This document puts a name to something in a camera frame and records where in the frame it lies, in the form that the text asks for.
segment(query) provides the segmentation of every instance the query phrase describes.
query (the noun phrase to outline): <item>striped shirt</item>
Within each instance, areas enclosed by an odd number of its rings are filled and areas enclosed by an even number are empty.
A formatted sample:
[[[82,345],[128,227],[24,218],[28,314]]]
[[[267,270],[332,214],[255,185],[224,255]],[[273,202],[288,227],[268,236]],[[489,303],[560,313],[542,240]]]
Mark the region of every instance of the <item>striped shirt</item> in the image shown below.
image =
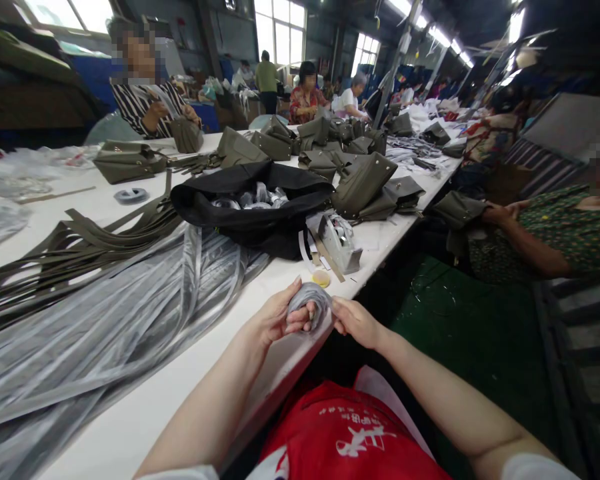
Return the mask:
[[[144,91],[146,93],[146,98],[136,95],[134,88],[140,88],[140,90]],[[169,82],[158,85],[158,88],[166,93],[171,99],[171,102],[174,108],[177,110],[177,113],[179,115],[184,115],[183,108],[186,103],[184,100],[182,100],[178,90],[176,90],[175,87]],[[113,90],[113,96],[118,104],[122,118],[124,118],[124,120],[126,120],[136,132],[146,139],[168,138],[172,136],[169,123],[174,120],[174,118],[171,115],[167,115],[158,121],[158,128],[155,132],[150,132],[147,130],[145,124],[142,122],[142,118],[149,110],[149,106],[151,104],[151,102],[147,99],[151,98],[148,87],[142,85],[132,86],[112,82],[111,89]]]

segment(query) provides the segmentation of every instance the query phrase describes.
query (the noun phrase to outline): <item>hand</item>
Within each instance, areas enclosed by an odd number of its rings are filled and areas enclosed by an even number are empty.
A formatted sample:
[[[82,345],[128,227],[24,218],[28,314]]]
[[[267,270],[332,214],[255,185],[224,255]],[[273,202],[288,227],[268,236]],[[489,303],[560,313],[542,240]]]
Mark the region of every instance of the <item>hand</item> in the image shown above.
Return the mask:
[[[364,348],[372,350],[378,348],[387,333],[387,329],[366,308],[353,300],[334,297],[333,320],[341,335],[349,333]]]
[[[487,208],[482,214],[482,220],[493,225],[501,225],[503,222],[512,219],[514,218],[509,210],[491,202],[487,202]]]
[[[147,115],[152,116],[156,120],[160,120],[169,115],[169,109],[165,107],[165,104],[161,101],[155,101],[149,106]]]
[[[505,208],[506,208],[506,210],[508,210],[508,212],[511,214],[511,217],[514,220],[518,220],[518,217],[520,216],[520,210],[524,210],[528,206],[529,206],[529,200],[524,200],[524,201],[520,201],[520,202],[510,203]]]
[[[192,122],[196,123],[198,125],[198,127],[202,127],[202,120],[200,120],[200,117],[198,117],[198,114],[195,112],[195,110],[193,109],[192,106],[190,106],[189,104],[186,104],[182,108],[182,112],[185,114],[186,118],[188,118]]]
[[[315,313],[314,302],[308,302],[306,306],[287,316],[289,302],[301,286],[302,280],[298,277],[290,286],[270,297],[249,320],[249,323],[258,329],[259,339],[265,348],[269,348],[273,342],[290,333],[311,330],[311,320]]]

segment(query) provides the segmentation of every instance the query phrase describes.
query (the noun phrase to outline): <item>black hair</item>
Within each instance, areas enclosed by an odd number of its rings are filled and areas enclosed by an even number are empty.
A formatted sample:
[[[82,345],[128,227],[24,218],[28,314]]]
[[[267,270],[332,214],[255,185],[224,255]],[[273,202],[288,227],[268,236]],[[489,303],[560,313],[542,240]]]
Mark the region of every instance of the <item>black hair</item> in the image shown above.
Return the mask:
[[[518,88],[517,84],[512,83],[496,90],[491,98],[489,106],[496,114],[510,113],[518,106],[522,99],[523,96],[520,88]]]
[[[298,75],[300,76],[299,85],[304,85],[305,79],[307,77],[315,75],[315,65],[313,64],[313,62],[310,62],[308,60],[302,62],[300,64],[300,73]]]

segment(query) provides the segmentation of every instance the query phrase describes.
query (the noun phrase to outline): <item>gray hair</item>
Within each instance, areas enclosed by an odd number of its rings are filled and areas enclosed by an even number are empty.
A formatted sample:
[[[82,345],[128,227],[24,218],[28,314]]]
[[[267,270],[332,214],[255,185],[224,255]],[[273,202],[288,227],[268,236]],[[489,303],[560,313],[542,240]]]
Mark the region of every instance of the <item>gray hair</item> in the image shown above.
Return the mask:
[[[367,82],[366,76],[362,73],[356,73],[355,76],[351,79],[351,86],[357,87],[358,85],[364,85]]]

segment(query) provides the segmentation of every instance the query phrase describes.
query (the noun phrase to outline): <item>gray fabric roll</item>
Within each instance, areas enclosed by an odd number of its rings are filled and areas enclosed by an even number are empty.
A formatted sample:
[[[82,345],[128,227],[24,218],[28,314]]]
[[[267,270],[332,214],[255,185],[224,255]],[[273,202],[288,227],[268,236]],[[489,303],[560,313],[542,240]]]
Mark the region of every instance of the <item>gray fabric roll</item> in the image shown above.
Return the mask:
[[[315,314],[311,321],[311,331],[314,331],[325,320],[327,311],[331,309],[333,304],[331,296],[317,283],[306,282],[302,284],[298,293],[289,302],[287,315],[293,311],[300,310],[312,300],[315,302]]]

